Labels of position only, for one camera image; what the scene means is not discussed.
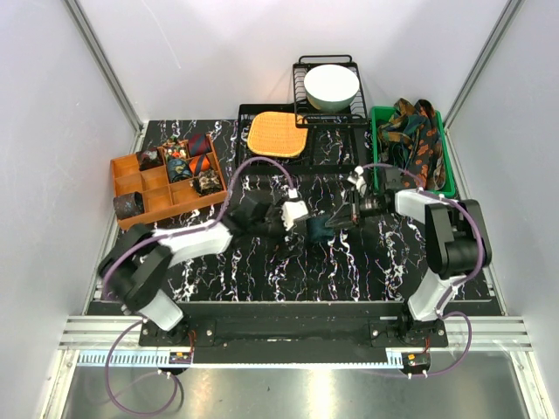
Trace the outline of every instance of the white wall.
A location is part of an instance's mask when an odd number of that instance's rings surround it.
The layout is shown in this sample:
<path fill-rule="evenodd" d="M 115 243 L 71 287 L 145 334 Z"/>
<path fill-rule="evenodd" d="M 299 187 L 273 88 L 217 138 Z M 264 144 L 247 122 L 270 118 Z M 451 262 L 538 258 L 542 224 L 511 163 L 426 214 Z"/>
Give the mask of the white wall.
<path fill-rule="evenodd" d="M 525 2 L 451 133 L 507 308 L 528 325 L 559 412 L 559 3 Z"/>
<path fill-rule="evenodd" d="M 61 1 L 3 0 L 0 57 L 0 416 L 31 418 L 134 134 Z"/>
<path fill-rule="evenodd" d="M 368 106 L 446 113 L 506 0 L 81 0 L 144 120 L 236 118 L 292 98 L 303 54 L 350 53 Z"/>

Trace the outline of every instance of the wooden box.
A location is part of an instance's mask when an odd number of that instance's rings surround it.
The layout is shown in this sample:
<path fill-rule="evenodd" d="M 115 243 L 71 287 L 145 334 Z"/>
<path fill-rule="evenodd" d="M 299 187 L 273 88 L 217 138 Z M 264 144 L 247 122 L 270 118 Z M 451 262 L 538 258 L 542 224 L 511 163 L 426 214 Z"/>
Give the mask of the wooden box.
<path fill-rule="evenodd" d="M 117 220 L 119 226 L 127 230 L 137 223 L 153 223 L 170 216 L 178 216 L 184 212 L 222 203 L 227 197 L 227 187 L 212 141 L 210 145 L 211 153 L 207 156 L 211 167 L 219 173 L 224 190 L 207 196 L 200 196 L 192 186 L 191 182 L 196 177 L 175 183 L 169 182 L 167 162 L 162 147 L 159 147 L 158 151 L 164 164 L 158 168 L 140 171 L 136 155 L 125 155 L 111 160 L 114 196 L 140 192 L 144 206 L 143 214 Z"/>

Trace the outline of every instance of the dark cloth with orange flowers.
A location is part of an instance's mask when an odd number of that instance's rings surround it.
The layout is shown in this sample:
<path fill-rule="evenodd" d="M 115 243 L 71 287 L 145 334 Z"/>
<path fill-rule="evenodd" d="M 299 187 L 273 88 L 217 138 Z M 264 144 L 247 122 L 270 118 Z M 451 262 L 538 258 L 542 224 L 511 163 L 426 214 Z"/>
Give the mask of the dark cloth with orange flowers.
<path fill-rule="evenodd" d="M 380 161 L 409 170 L 426 181 L 427 189 L 443 188 L 446 175 L 437 112 L 427 100 L 412 106 L 400 99 L 394 107 L 394 114 L 376 132 Z M 416 183 L 411 176 L 402 175 L 406 188 L 424 186 Z"/>

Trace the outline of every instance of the green plastic basket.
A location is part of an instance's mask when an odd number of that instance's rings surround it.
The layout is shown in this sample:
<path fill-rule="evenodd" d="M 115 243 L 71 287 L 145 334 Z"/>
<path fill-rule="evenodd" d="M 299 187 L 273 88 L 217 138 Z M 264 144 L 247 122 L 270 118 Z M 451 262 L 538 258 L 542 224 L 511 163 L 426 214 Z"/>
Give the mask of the green plastic basket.
<path fill-rule="evenodd" d="M 374 106 L 370 110 L 370 120 L 371 120 L 371 134 L 373 137 L 373 162 L 378 162 L 378 142 L 376 140 L 376 129 L 378 128 L 378 121 L 387 121 L 390 116 L 396 111 L 395 107 L 391 106 Z M 445 130 L 443 129 L 443 119 L 440 117 L 439 111 L 437 111 L 437 121 L 438 121 L 438 131 L 440 131 L 441 140 L 443 141 L 443 164 L 445 164 L 446 172 L 446 182 L 445 186 L 441 190 L 432 190 L 431 192 L 436 194 L 443 194 L 446 198 L 454 198 L 456 195 L 456 185 L 454 184 L 454 175 L 452 174 L 451 162 L 448 159 L 448 151 L 446 150 L 446 138 Z M 375 169 L 375 189 L 379 190 L 378 185 L 378 174 Z"/>

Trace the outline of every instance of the yellow woven placemat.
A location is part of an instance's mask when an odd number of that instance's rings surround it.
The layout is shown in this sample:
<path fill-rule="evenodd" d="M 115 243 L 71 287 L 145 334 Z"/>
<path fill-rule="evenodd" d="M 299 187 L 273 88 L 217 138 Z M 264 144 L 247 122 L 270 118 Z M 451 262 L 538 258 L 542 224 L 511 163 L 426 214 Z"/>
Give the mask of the yellow woven placemat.
<path fill-rule="evenodd" d="M 307 144 L 307 131 L 295 126 L 294 113 L 259 113 L 248 133 L 248 148 L 257 155 L 297 157 Z"/>

